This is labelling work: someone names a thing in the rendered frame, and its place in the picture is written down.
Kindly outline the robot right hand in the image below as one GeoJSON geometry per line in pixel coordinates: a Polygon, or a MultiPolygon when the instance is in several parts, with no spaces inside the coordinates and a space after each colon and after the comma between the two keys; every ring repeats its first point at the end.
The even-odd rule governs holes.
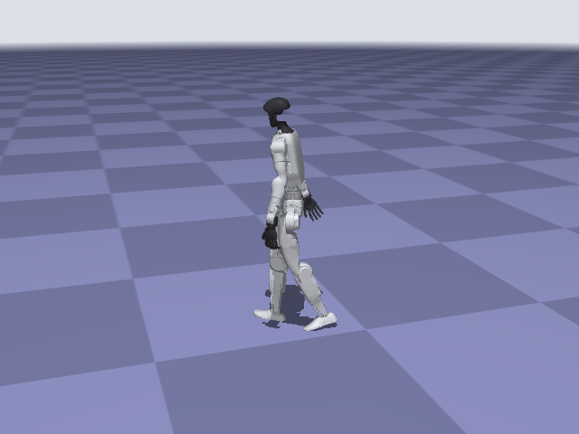
{"type": "MultiPolygon", "coordinates": [[[[308,191],[309,191],[309,190],[308,190],[308,191]]],[[[302,195],[301,195],[301,196],[302,196],[302,195]]],[[[311,195],[311,193],[309,192],[309,196],[306,197],[306,198],[303,198],[303,201],[305,201],[305,202],[304,202],[304,215],[305,215],[305,217],[307,218],[307,211],[308,211],[308,214],[309,214],[311,220],[314,221],[314,219],[313,219],[313,217],[312,217],[312,215],[311,215],[311,212],[312,212],[312,214],[314,215],[314,217],[316,218],[316,220],[318,220],[318,217],[316,216],[316,214],[317,214],[319,217],[321,217],[315,207],[317,207],[318,210],[319,210],[322,214],[324,214],[324,213],[320,210],[320,208],[318,207],[318,204],[316,203],[316,201],[315,201],[314,199],[311,198],[311,196],[312,196],[312,195],[311,195]],[[306,209],[307,209],[307,210],[306,210],[306,209]],[[316,214],[314,213],[313,209],[315,210],[316,214]],[[311,211],[311,212],[310,212],[310,211],[311,211]]],[[[302,197],[303,197],[303,196],[302,196],[302,197]]]]}

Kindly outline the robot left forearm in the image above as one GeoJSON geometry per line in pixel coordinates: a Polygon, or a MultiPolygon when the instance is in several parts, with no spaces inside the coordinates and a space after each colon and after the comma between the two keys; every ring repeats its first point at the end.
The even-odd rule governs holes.
{"type": "Polygon", "coordinates": [[[282,199],[284,199],[284,182],[276,178],[272,182],[271,201],[266,218],[267,223],[273,224],[275,216],[278,216],[279,220],[282,199]]]}

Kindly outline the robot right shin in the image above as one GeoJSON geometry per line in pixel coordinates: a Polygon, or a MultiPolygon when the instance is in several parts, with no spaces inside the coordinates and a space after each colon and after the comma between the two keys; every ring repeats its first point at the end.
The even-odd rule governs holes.
{"type": "Polygon", "coordinates": [[[280,312],[282,293],[286,289],[288,268],[283,271],[277,271],[269,265],[269,284],[271,293],[271,313],[277,315],[280,312]],[[274,308],[274,309],[273,309],[274,308]],[[277,314],[275,314],[277,312],[277,314]]]}

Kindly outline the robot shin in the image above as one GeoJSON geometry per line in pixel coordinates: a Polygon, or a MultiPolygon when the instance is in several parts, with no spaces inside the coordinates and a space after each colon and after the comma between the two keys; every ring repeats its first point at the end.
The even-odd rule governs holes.
{"type": "MultiPolygon", "coordinates": [[[[293,276],[293,275],[292,275],[293,276]]],[[[293,276],[293,278],[295,278],[293,276]]],[[[317,310],[319,317],[325,317],[327,312],[321,301],[321,292],[318,288],[317,281],[315,280],[312,270],[309,267],[302,267],[299,269],[299,279],[295,279],[303,295],[307,301],[317,310]],[[322,314],[320,314],[319,312],[322,314]]],[[[323,318],[322,317],[322,318],[323,318]]]]}
{"type": "Polygon", "coordinates": [[[277,315],[280,312],[282,293],[286,289],[288,268],[283,271],[277,271],[269,265],[269,284],[271,293],[271,313],[277,315]],[[274,309],[273,309],[274,308],[274,309]],[[275,314],[277,312],[277,314],[275,314]]]}

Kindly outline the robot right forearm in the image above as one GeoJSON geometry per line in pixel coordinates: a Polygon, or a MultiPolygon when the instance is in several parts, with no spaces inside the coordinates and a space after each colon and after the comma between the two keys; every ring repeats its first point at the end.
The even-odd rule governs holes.
{"type": "Polygon", "coordinates": [[[303,198],[306,198],[309,196],[309,191],[308,191],[308,187],[305,184],[306,180],[304,180],[304,182],[301,185],[298,185],[298,188],[301,190],[301,194],[303,196],[303,198]]]}

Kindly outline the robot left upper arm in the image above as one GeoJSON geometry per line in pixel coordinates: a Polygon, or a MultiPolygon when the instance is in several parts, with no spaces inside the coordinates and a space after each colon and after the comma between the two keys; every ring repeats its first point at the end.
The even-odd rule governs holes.
{"type": "Polygon", "coordinates": [[[277,138],[271,143],[271,154],[273,157],[273,162],[275,162],[273,163],[274,170],[277,173],[276,178],[279,178],[284,182],[284,188],[287,185],[287,166],[286,166],[287,152],[288,146],[285,138],[277,138]]]}

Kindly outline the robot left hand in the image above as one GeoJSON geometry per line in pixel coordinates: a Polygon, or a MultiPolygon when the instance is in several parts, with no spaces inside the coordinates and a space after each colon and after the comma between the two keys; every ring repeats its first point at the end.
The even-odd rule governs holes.
{"type": "Polygon", "coordinates": [[[277,243],[277,232],[275,230],[275,227],[278,226],[278,216],[275,216],[273,224],[267,223],[266,221],[266,225],[268,227],[265,228],[265,232],[262,234],[262,239],[265,240],[265,246],[269,247],[271,250],[280,249],[277,243]]]}

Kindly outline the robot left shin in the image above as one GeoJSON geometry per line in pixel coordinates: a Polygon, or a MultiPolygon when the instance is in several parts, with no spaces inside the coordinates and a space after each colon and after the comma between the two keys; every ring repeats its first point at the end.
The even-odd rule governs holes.
{"type": "MultiPolygon", "coordinates": [[[[292,275],[293,276],[293,275],[292,275]]],[[[295,278],[293,276],[293,278],[295,278]]],[[[318,288],[317,281],[315,280],[312,270],[309,267],[302,267],[299,269],[299,279],[295,279],[303,295],[307,301],[317,310],[319,317],[325,317],[327,312],[321,301],[321,292],[318,288]],[[319,312],[322,314],[320,314],[319,312]]],[[[322,317],[322,318],[323,318],[322,317]]]]}

